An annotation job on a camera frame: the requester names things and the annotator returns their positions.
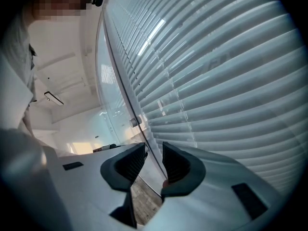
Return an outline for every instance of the tiled floor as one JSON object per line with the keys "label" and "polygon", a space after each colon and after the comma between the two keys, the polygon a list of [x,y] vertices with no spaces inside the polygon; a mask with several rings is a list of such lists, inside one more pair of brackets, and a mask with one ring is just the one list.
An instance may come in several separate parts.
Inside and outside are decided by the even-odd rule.
{"label": "tiled floor", "polygon": [[159,210],[162,200],[139,176],[130,190],[136,221],[145,225]]}

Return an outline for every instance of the black rubber pad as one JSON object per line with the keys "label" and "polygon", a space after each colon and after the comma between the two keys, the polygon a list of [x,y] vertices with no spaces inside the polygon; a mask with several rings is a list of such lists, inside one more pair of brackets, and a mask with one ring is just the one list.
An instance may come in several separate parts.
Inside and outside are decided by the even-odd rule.
{"label": "black rubber pad", "polygon": [[163,142],[163,164],[170,184],[161,191],[163,200],[190,194],[205,177],[205,166],[199,158],[168,142]]}
{"label": "black rubber pad", "polygon": [[101,175],[112,189],[130,191],[144,165],[144,149],[144,143],[139,143],[102,164]]}
{"label": "black rubber pad", "polygon": [[80,166],[83,166],[83,164],[81,162],[74,162],[74,163],[71,163],[71,164],[64,164],[63,168],[65,170],[70,170],[70,169],[74,169],[74,168],[77,168],[77,167],[80,167]]}
{"label": "black rubber pad", "polygon": [[232,186],[233,191],[243,204],[245,210],[250,215],[251,219],[254,220],[261,216],[267,207],[261,202],[257,195],[249,188],[245,183]]}

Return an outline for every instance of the white ceiling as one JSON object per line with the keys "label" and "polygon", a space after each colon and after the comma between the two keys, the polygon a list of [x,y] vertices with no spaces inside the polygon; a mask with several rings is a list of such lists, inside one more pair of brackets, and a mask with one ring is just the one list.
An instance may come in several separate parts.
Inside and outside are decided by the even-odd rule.
{"label": "white ceiling", "polygon": [[101,9],[90,5],[81,16],[38,21],[29,27],[30,42],[38,55],[34,59],[37,102],[32,105],[51,112],[57,109],[59,113],[59,106],[44,96],[50,91],[63,101],[63,110],[68,104],[76,103],[76,99],[79,102],[89,99],[93,108],[99,106],[95,87],[95,44]]}

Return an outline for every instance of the ceiling light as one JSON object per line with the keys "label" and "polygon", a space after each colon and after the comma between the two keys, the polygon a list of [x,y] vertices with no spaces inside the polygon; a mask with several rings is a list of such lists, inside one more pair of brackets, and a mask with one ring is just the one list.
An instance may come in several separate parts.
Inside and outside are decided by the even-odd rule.
{"label": "ceiling light", "polygon": [[143,46],[141,47],[140,51],[138,52],[138,55],[140,56],[144,49],[148,46],[149,42],[151,41],[151,39],[154,37],[155,33],[162,27],[162,25],[165,23],[165,20],[161,20],[157,26],[154,28],[154,30],[152,31],[152,33],[149,35],[148,39],[146,40],[146,42],[143,44]]}
{"label": "ceiling light", "polygon": [[47,97],[48,101],[51,100],[59,106],[64,105],[64,103],[60,99],[56,98],[50,91],[47,91],[44,95]]}

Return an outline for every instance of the black rectangle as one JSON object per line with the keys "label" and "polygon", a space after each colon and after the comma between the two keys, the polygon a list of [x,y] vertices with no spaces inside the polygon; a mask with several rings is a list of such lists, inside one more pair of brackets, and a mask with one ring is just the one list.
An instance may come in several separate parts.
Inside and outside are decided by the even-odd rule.
{"label": "black rectangle", "polygon": [[249,188],[247,184],[241,183],[234,185],[232,186],[232,189],[240,199],[252,220],[256,219],[265,211],[267,211],[268,208],[261,202],[261,200],[256,196],[256,194]]}
{"label": "black rectangle", "polygon": [[74,169],[74,168],[80,167],[80,166],[83,166],[83,164],[81,162],[74,162],[74,163],[71,163],[71,164],[64,164],[63,168],[65,170],[70,170],[70,169]]}

